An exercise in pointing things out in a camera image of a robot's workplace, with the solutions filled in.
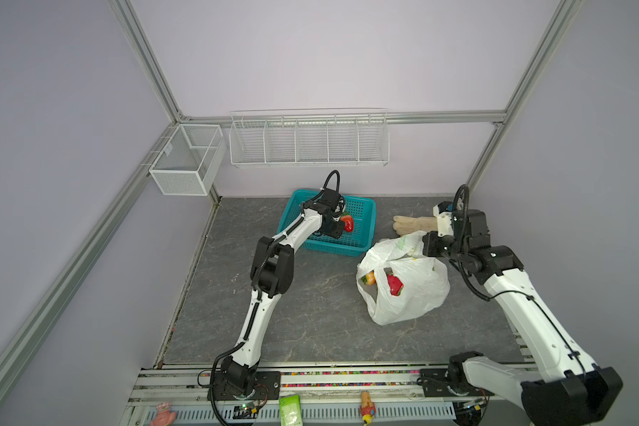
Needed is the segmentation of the white plastic bag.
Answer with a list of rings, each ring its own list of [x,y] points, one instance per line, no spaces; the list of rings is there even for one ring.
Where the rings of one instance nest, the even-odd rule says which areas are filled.
[[[358,264],[358,291],[367,305],[368,315],[377,325],[418,319],[446,301],[450,292],[447,266],[436,257],[424,257],[424,234],[427,233],[418,231],[381,240]],[[376,285],[365,286],[360,279],[371,271],[376,274]],[[403,282],[400,296],[390,294],[388,274]]]

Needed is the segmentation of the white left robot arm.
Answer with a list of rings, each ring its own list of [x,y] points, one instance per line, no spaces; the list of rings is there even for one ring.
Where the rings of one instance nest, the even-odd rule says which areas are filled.
[[[273,311],[294,279],[295,255],[312,235],[340,238],[345,199],[340,194],[338,170],[328,174],[321,190],[301,204],[292,223],[273,237],[257,243],[250,270],[251,295],[248,312],[234,348],[216,356],[209,375],[209,397],[214,400],[218,385],[231,386],[245,397],[255,393],[256,372],[261,360],[264,336]]]

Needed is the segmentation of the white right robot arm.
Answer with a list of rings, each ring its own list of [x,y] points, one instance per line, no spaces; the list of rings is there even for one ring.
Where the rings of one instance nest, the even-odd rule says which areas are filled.
[[[548,309],[524,264],[491,243],[486,214],[470,208],[470,188],[434,209],[438,229],[423,238],[426,257],[443,257],[472,294],[497,303],[524,339],[536,369],[508,367],[479,351],[452,356],[445,384],[455,395],[483,390],[522,408],[534,425],[601,422],[623,389],[612,367],[599,367]]]

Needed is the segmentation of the red fake strawberry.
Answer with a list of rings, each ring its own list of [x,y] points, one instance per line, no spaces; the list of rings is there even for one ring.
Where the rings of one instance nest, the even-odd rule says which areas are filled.
[[[354,230],[354,219],[350,214],[344,214],[340,218],[341,222],[344,224],[344,232],[352,233]]]

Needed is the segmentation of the teal plastic basket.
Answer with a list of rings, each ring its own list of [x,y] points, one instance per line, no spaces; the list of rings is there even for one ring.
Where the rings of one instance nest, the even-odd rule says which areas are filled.
[[[291,195],[282,214],[277,233],[288,227],[301,213],[301,204],[310,200],[318,190],[298,189]],[[311,235],[303,244],[307,250],[346,257],[358,257],[372,247],[376,226],[376,202],[369,198],[344,196],[345,212],[353,218],[353,230],[339,239]]]

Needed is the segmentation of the yellow work glove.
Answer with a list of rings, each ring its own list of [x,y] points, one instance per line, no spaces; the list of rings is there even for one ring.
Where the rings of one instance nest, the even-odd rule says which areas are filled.
[[[433,217],[414,218],[395,216],[393,218],[392,228],[399,236],[411,234],[418,231],[424,231],[426,233],[437,232],[438,222],[437,219]]]

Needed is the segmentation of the small orange toy figure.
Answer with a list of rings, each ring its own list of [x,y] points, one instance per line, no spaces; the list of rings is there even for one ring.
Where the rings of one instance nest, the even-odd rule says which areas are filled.
[[[372,424],[376,416],[376,406],[369,392],[360,394],[360,416],[364,425]]]

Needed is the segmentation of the green packet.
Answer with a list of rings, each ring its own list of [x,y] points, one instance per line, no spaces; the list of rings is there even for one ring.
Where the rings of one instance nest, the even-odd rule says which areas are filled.
[[[279,400],[280,424],[282,426],[303,426],[301,400],[291,395]]]

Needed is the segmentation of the pink toy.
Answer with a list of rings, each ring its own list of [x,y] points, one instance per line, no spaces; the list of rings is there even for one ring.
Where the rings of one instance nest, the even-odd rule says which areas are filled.
[[[150,422],[151,426],[170,426],[177,419],[177,414],[171,410],[170,402],[163,402],[156,406],[156,416]]]

